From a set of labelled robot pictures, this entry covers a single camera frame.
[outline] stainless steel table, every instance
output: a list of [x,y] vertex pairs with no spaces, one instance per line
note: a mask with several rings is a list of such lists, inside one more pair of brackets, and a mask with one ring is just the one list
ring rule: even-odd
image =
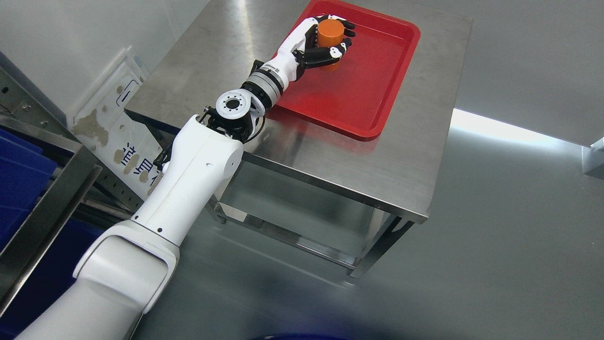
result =
[[[220,193],[211,208],[218,218],[348,267],[358,277],[413,223],[429,216],[472,21],[405,1],[350,2],[410,21],[421,31],[382,134],[360,142],[296,117],[267,119],[259,137],[246,144],[244,160],[376,208],[364,251],[350,255],[304,238],[221,203]],[[211,1],[126,110],[151,128],[177,132],[220,94],[238,88],[254,59],[270,59],[306,4]],[[380,212],[389,215],[382,218]]]

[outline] red tray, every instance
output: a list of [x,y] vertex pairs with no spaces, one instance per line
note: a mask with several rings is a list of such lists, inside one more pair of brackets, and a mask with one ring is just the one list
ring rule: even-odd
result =
[[338,0],[312,0],[294,27],[321,14],[353,22],[353,45],[337,70],[306,70],[277,105],[354,139],[375,139],[386,125],[420,31],[410,22]]

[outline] robotic hand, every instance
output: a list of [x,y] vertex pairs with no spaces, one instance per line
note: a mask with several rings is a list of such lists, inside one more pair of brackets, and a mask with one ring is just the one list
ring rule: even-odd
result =
[[[345,38],[316,47],[325,19],[340,20]],[[154,305],[179,261],[179,246],[220,183],[231,177],[243,143],[306,68],[333,64],[351,46],[354,25],[334,15],[305,19],[275,58],[256,62],[241,88],[222,94],[176,136],[154,164],[164,176],[132,218],[104,232],[74,269],[75,283],[18,337],[24,339],[126,339]]]
[[[317,47],[317,26],[326,19],[342,22],[346,38],[336,46]],[[285,38],[273,59],[254,62],[241,88],[223,93],[216,108],[205,107],[207,126],[242,143],[254,138],[259,118],[277,103],[289,82],[298,80],[307,68],[338,62],[352,45],[354,29],[354,24],[335,15],[306,18]]]

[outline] bolt hole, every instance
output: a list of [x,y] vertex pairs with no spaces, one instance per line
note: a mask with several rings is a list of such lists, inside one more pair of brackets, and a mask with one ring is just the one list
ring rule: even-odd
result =
[[231,99],[229,101],[226,102],[226,107],[229,109],[234,109],[234,108],[238,108],[239,107],[239,100],[237,99]]

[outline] table leg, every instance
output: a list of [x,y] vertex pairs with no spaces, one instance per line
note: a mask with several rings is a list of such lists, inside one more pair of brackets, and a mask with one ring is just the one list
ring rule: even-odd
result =
[[399,227],[402,217],[390,215],[373,237],[373,243],[365,245],[361,256],[355,261],[355,268],[350,273],[351,278],[361,277],[375,262],[377,262],[400,237],[411,228],[413,221],[407,221]]

